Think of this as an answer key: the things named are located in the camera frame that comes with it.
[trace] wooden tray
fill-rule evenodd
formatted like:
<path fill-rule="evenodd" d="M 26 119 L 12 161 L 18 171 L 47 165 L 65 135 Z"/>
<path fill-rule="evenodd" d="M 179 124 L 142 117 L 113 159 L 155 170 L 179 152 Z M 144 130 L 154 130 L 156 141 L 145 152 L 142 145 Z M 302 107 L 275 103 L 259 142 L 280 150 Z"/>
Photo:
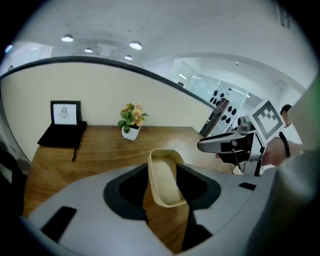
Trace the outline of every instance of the wooden tray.
<path fill-rule="evenodd" d="M 186 203 L 176 181 L 177 164 L 184 163 L 181 155 L 172 149 L 155 148 L 148 158 L 148 174 L 155 203 L 171 208 Z"/>

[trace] person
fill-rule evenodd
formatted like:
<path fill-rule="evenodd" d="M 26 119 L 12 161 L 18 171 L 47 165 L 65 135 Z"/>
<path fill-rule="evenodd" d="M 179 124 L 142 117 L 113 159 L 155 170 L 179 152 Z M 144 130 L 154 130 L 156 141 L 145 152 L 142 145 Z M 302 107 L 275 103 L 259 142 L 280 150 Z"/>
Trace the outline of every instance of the person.
<path fill-rule="evenodd" d="M 282 107 L 281 111 L 280 111 L 280 115 L 282 116 L 282 118 L 283 118 L 283 120 L 285 122 L 285 127 L 284 128 L 287 128 L 292 124 L 292 122 L 291 122 L 291 120 L 290 120 L 290 118 L 288 116 L 288 111 L 289 111 L 289 109 L 291 109 L 291 107 L 292 106 L 289 105 L 289 104 L 284 105 Z"/>
<path fill-rule="evenodd" d="M 288 111 L 291 109 L 291 105 L 286 104 L 282 107 L 280 111 L 280 115 L 284 120 L 285 126 L 284 128 L 288 128 L 292 122 L 288 116 Z M 290 150 L 290 156 L 297 156 L 301 154 L 303 147 L 302 144 L 294 143 L 292 141 L 287 140 L 289 150 Z M 234 147 L 237 146 L 237 141 L 233 141 L 232 145 Z M 281 138 L 275 137 L 273 138 L 268 144 L 265 149 L 264 155 L 262 157 L 262 168 L 260 170 L 260 173 L 263 173 L 266 169 L 270 168 L 272 166 L 279 166 L 285 159 L 287 158 L 287 152 L 285 148 L 285 144 L 282 141 Z M 241 171 L 238 167 L 236 167 L 233 170 L 234 174 L 241 174 Z"/>

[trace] wooden countertop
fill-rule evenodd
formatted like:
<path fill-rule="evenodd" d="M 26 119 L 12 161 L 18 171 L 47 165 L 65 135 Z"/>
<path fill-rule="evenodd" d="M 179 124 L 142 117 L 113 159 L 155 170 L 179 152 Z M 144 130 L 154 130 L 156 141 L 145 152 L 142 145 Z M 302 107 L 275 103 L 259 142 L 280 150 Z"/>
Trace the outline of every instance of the wooden countertop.
<path fill-rule="evenodd" d="M 152 149 L 178 151 L 187 164 L 232 173 L 233 165 L 213 153 L 198 150 L 202 136 L 191 127 L 143 126 L 135 141 L 124 139 L 116 126 L 88 126 L 74 162 L 73 149 L 39 146 L 33 158 L 24 193 L 24 216 L 68 184 L 91 175 L 148 162 Z M 150 185 L 143 207 L 153 233 L 174 253 L 181 251 L 189 206 L 158 206 Z"/>

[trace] picture frame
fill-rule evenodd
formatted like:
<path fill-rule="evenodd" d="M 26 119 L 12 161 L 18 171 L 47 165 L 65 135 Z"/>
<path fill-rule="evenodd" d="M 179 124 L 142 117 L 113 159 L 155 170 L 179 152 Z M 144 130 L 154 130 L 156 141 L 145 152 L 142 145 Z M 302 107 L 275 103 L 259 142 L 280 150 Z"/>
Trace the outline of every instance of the picture frame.
<path fill-rule="evenodd" d="M 51 123 L 54 125 L 79 125 L 81 117 L 81 101 L 51 100 Z"/>
<path fill-rule="evenodd" d="M 259 103 L 247 117 L 265 145 L 285 127 L 282 116 L 268 99 Z"/>

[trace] black slot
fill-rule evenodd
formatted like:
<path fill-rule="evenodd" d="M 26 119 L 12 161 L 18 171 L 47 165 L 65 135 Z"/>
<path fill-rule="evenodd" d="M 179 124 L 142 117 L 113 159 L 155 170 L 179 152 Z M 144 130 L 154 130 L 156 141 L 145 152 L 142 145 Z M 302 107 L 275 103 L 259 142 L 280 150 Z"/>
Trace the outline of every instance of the black slot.
<path fill-rule="evenodd" d="M 221 187 L 214 179 L 180 163 L 176 165 L 176 184 L 193 210 L 209 208 L 221 193 Z"/>
<path fill-rule="evenodd" d="M 188 221 L 182 242 L 182 251 L 191 249 L 210 238 L 212 234 L 202 225 L 197 224 L 194 212 L 189 209 Z"/>
<path fill-rule="evenodd" d="M 148 165 L 144 163 L 107 183 L 103 198 L 110 209 L 120 217 L 148 222 L 143 209 L 147 186 Z"/>
<path fill-rule="evenodd" d="M 74 208 L 62 206 L 44 225 L 41 231 L 57 243 L 76 212 L 77 210 Z"/>
<path fill-rule="evenodd" d="M 221 152 L 232 152 L 234 146 L 232 146 L 231 142 L 221 143 Z"/>
<path fill-rule="evenodd" d="M 247 182 L 242 182 L 239 187 L 247 189 L 247 190 L 255 190 L 257 185 L 251 184 L 251 183 L 247 183 Z"/>

